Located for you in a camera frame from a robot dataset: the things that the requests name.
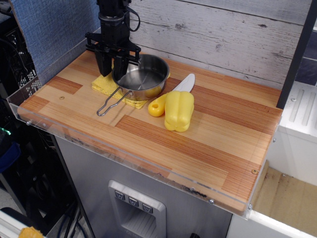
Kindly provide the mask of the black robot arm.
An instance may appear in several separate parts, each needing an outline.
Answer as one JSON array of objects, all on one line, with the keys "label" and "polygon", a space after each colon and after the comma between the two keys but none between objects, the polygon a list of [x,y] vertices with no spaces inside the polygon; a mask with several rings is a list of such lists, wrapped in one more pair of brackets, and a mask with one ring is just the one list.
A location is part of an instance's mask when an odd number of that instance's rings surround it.
[{"label": "black robot arm", "polygon": [[129,7],[130,0],[98,0],[100,33],[86,33],[86,48],[95,53],[101,75],[113,73],[119,81],[129,64],[139,65],[141,48],[130,41],[130,33],[139,29],[130,27],[130,14],[139,16]]}]

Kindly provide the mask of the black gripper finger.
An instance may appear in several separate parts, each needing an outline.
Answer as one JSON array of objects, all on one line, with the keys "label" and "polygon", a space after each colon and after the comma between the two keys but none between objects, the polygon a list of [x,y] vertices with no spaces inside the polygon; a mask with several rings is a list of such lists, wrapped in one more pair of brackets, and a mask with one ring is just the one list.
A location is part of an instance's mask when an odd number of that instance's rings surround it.
[{"label": "black gripper finger", "polygon": [[100,74],[102,76],[107,76],[112,71],[112,55],[111,55],[111,49],[96,49],[95,50],[95,56],[98,64],[98,68],[100,71]]},{"label": "black gripper finger", "polygon": [[119,81],[126,73],[129,65],[128,56],[116,56],[114,58],[114,79]]}]

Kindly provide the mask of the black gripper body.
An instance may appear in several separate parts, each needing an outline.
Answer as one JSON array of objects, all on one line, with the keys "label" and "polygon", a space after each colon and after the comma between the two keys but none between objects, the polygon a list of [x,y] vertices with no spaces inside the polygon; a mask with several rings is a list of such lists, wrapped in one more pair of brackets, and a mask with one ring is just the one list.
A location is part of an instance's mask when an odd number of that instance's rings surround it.
[{"label": "black gripper body", "polygon": [[99,15],[101,21],[100,33],[86,33],[86,47],[95,53],[96,49],[111,49],[112,59],[116,56],[128,56],[129,63],[138,65],[141,61],[141,48],[130,41],[130,15],[120,14],[115,17]]}]

